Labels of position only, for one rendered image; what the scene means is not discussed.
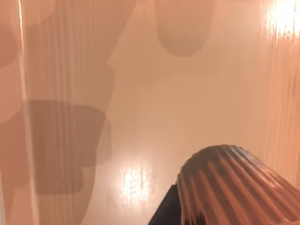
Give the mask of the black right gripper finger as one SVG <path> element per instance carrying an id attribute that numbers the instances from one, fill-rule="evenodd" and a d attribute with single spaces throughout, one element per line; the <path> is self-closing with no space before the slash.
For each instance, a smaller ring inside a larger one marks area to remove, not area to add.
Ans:
<path id="1" fill-rule="evenodd" d="M 176 184 L 171 185 L 148 225 L 181 225 L 181 206 Z"/>

